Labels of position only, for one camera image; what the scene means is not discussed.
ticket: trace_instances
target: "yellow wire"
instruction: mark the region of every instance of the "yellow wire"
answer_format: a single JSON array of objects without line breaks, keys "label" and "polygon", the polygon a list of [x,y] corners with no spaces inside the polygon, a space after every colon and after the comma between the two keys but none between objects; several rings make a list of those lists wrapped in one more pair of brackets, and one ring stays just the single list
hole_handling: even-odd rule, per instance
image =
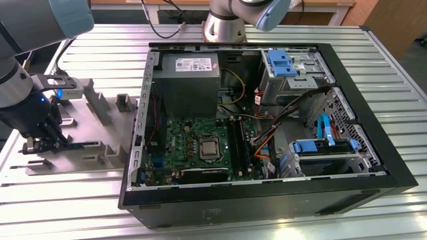
[{"label": "yellow wire", "polygon": [[241,90],[241,95],[240,95],[240,97],[238,97],[236,100],[230,101],[230,102],[217,104],[218,106],[232,105],[232,104],[234,104],[236,102],[238,102],[240,99],[241,99],[241,98],[244,97],[244,95],[245,95],[245,90],[246,90],[246,89],[245,89],[245,83],[242,82],[241,78],[237,76],[237,74],[236,74],[233,71],[228,70],[226,68],[221,68],[220,70],[224,70],[225,72],[230,73],[230,74],[234,76],[234,78],[238,80],[238,82],[241,83],[242,90]]}]

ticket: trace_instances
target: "wooden table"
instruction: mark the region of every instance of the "wooden table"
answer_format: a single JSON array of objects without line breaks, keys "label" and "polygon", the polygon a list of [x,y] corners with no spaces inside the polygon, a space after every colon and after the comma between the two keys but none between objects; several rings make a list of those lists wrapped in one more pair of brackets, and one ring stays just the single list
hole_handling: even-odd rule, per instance
[{"label": "wooden table", "polygon": [[[174,7],[166,4],[162,0],[144,0],[144,2],[152,24],[158,24],[158,11],[176,10]],[[180,9],[196,11],[208,11],[209,2],[209,0],[173,0],[173,3],[180,7]],[[92,9],[140,9],[140,3],[140,0],[92,0]],[[328,25],[339,26],[341,25],[349,8],[353,7],[355,4],[355,0],[304,0],[304,12],[332,13]],[[303,11],[301,4],[288,11],[300,13]]]}]

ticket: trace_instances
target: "red cable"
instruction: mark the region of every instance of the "red cable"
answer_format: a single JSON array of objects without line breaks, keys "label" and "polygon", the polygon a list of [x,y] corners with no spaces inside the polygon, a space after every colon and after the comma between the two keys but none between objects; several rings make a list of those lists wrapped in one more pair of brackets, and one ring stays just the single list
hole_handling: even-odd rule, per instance
[{"label": "red cable", "polygon": [[156,128],[157,128],[157,110],[156,110],[156,105],[157,105],[156,97],[154,97],[154,94],[152,94],[153,130],[152,130],[152,133],[150,133],[150,136],[149,136],[148,145],[149,145],[149,143],[152,142],[152,139],[153,139],[153,136],[154,136],[154,133],[156,133]]}]

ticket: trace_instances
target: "ram slot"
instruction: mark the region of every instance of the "ram slot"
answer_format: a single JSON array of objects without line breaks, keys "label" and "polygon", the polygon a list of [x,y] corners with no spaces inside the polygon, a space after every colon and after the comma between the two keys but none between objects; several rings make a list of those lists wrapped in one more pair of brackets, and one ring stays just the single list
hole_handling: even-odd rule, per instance
[{"label": "ram slot", "polygon": [[241,172],[242,175],[246,175],[250,159],[241,120],[229,120],[226,123],[226,131],[232,172],[236,175],[238,175],[238,172]]}]

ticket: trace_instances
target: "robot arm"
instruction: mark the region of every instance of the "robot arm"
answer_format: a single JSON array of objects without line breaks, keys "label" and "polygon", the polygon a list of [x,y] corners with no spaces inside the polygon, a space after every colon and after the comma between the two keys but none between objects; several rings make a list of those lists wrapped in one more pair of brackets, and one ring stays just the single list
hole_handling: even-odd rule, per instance
[{"label": "robot arm", "polygon": [[13,57],[92,28],[85,0],[0,2],[0,120],[28,139],[24,154],[45,152],[68,143],[56,99],[48,100],[42,92],[54,89],[48,78],[64,80],[61,88],[76,86],[66,76],[29,76]]},{"label": "robot arm", "polygon": [[291,0],[210,0],[204,38],[216,43],[245,40],[244,22],[268,32],[283,20]]}]

